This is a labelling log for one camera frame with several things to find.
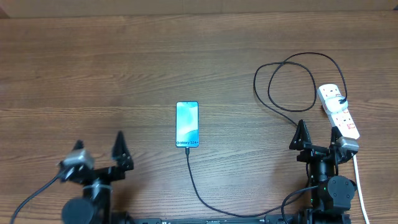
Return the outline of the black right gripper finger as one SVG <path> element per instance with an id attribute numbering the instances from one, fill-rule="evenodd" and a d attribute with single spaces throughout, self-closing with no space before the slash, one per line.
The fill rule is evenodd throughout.
<path id="1" fill-rule="evenodd" d="M 338 145 L 340 146 L 341 143 L 339 142 L 339 139 L 342 137 L 342 134 L 340 130 L 338 129 L 337 126 L 334 126 L 331 128 L 331 139 L 330 139 L 330 144 L 333 145 Z"/>
<path id="2" fill-rule="evenodd" d="M 310 138 L 306 123 L 301 119 L 298 122 L 297 129 L 289 145 L 289 149 L 302 151 L 306 148 L 309 148 L 311 144 L 312 140 Z"/>

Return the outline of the blue Galaxy S24+ smartphone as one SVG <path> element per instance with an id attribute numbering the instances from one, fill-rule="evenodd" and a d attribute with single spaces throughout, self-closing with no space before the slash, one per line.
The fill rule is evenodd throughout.
<path id="1" fill-rule="evenodd" d="M 177 147 L 199 146 L 199 110 L 197 101 L 179 101 L 176 103 Z"/>

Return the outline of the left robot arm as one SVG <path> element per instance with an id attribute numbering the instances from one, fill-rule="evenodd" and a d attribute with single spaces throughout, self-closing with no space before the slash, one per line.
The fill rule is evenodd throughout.
<path id="1" fill-rule="evenodd" d="M 95 169 L 95 160 L 78 140 L 72 151 L 59 163 L 61 182 L 74 182 L 83 186 L 81 197 L 69 200 L 62 208 L 64 223 L 81 224 L 131 224 L 128 212 L 114 212 L 111 196 L 115 181 L 124 180 L 126 172 L 134 169 L 134 162 L 126 145 L 124 134 L 119 131 L 112 148 L 114 166 Z"/>

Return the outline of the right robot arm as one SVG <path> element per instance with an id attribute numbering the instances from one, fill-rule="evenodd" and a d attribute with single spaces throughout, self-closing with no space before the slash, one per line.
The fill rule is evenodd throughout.
<path id="1" fill-rule="evenodd" d="M 303 208 L 292 218 L 287 218 L 284 199 L 281 214 L 286 223 L 350 223 L 351 201 L 358 187 L 355 181 L 339 175 L 339 165 L 351 160 L 359 151 L 355 139 L 344 137 L 335 126 L 331 129 L 331 140 L 328 147 L 312 144 L 310 134 L 304 120 L 300 120 L 290 143 L 291 150 L 300 154 L 297 161 L 306 163 L 308 167 L 309 186 L 291 193 L 289 197 L 310 192 L 311 206 Z"/>

